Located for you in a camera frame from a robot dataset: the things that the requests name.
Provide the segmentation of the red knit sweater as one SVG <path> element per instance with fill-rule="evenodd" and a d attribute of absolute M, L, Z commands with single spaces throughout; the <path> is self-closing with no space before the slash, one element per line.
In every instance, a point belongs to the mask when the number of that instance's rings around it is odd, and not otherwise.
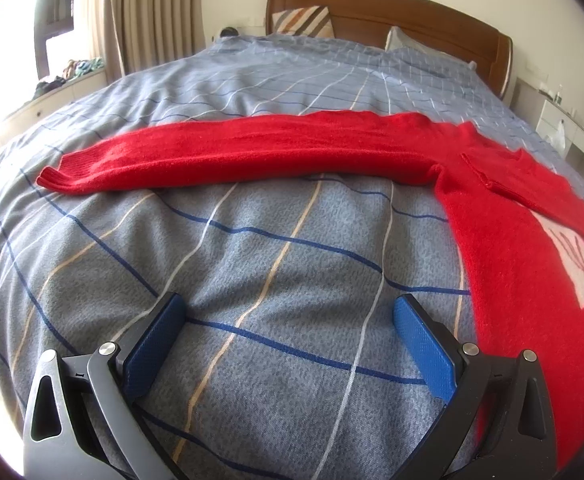
<path fill-rule="evenodd" d="M 360 174 L 432 186 L 468 272 L 478 339 L 540 356 L 558 462 L 584 444 L 584 200 L 524 150 L 418 113 L 268 115 L 121 133 L 38 175 L 70 195 Z"/>

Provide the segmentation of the blue plaid duvet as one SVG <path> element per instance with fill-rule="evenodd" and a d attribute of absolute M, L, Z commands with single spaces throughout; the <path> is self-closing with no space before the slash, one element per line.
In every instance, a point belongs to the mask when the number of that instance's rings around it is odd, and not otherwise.
<path fill-rule="evenodd" d="M 64 107 L 0 154 L 0 397 L 19 432 L 43 352 L 117 341 L 165 292 L 185 325 L 142 422 L 189 479 L 388 479 L 443 411 L 403 341 L 414 296 L 478 339 L 469 275 L 429 185 L 360 174 L 70 195 L 37 179 L 69 153 L 178 122 L 418 113 L 583 180 L 473 70 L 411 49 L 235 37 Z"/>

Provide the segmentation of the white plastic bag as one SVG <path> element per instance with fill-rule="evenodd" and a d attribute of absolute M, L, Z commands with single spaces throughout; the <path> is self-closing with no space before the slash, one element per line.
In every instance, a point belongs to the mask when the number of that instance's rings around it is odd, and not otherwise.
<path fill-rule="evenodd" d="M 566 153 L 566 149 L 568 146 L 566 145 L 566 141 L 568 138 L 565 134 L 564 128 L 564 120 L 560 119 L 556 130 L 553 133 L 549 134 L 549 142 L 551 146 L 561 155 L 564 156 Z"/>

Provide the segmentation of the white desk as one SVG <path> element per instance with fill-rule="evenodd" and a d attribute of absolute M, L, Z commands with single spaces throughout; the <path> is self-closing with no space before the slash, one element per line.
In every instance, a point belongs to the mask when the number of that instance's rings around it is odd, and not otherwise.
<path fill-rule="evenodd" d="M 527 122 L 547 142 L 549 134 L 556 130 L 559 120 L 563 119 L 568 148 L 564 156 L 558 154 L 566 159 L 570 149 L 575 148 L 584 156 L 584 129 L 559 105 L 522 79 L 516 79 L 511 108 L 516 116 Z"/>

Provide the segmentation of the clutter on window sill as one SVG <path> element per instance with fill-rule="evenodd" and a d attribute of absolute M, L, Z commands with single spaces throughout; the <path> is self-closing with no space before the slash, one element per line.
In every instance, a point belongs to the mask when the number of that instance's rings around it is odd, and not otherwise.
<path fill-rule="evenodd" d="M 103 58 L 90 58 L 90 60 L 70 60 L 62 73 L 53 79 L 41 79 L 34 89 L 34 100 L 45 94 L 63 87 L 64 84 L 77 78 L 86 76 L 105 66 Z"/>

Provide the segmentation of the blue plaid pillow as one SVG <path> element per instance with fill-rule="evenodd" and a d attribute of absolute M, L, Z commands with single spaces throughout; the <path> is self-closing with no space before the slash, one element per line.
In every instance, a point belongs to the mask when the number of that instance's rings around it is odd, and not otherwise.
<path fill-rule="evenodd" d="M 426 55 L 437 56 L 437 58 L 444 58 L 445 60 L 465 65 L 467 68 L 470 68 L 470 70 L 476 70 L 478 68 L 478 64 L 476 64 L 474 61 L 464 62 L 460 60 L 460 58 L 455 58 L 446 52 L 428 47 L 425 44 L 421 44 L 421 42 L 418 40 L 408 36 L 406 32 L 404 32 L 400 27 L 392 26 L 389 29 L 386 37 L 385 50 L 393 51 L 401 48 L 409 48 Z"/>

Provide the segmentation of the beige curtain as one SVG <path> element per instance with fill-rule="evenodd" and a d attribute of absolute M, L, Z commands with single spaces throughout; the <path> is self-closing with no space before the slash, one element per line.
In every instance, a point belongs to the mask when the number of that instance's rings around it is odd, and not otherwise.
<path fill-rule="evenodd" d="M 205 48 L 202 0 L 88 0 L 86 17 L 109 82 Z"/>

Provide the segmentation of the small round bedside speaker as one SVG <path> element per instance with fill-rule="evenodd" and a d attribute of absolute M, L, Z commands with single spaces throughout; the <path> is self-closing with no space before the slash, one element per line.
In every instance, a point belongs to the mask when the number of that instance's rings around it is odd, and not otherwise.
<path fill-rule="evenodd" d="M 235 27 L 225 27 L 222 28 L 219 32 L 220 38 L 229 38 L 229 37 L 237 37 L 240 35 L 240 32 Z"/>

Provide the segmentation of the wooden headboard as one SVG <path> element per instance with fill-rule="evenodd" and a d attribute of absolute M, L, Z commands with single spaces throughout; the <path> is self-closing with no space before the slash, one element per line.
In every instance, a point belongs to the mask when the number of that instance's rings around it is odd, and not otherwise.
<path fill-rule="evenodd" d="M 336 38 L 383 47 L 389 29 L 398 26 L 426 47 L 476 63 L 476 73 L 502 98 L 511 75 L 509 36 L 477 18 L 431 0 L 267 0 L 266 32 L 272 17 L 305 6 L 326 6 Z"/>

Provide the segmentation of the striped cushion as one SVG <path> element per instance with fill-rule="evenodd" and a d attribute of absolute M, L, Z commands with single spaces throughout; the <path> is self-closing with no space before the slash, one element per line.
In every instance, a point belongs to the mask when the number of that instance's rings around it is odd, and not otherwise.
<path fill-rule="evenodd" d="M 310 38 L 334 38 L 330 10 L 327 6 L 305 6 L 272 15 L 272 33 Z"/>

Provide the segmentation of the window with dark frame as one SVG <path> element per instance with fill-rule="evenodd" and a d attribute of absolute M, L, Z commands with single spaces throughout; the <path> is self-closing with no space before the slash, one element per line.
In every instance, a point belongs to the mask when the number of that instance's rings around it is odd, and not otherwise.
<path fill-rule="evenodd" d="M 50 75 L 46 42 L 74 29 L 74 0 L 37 0 L 34 11 L 34 55 L 40 79 Z"/>

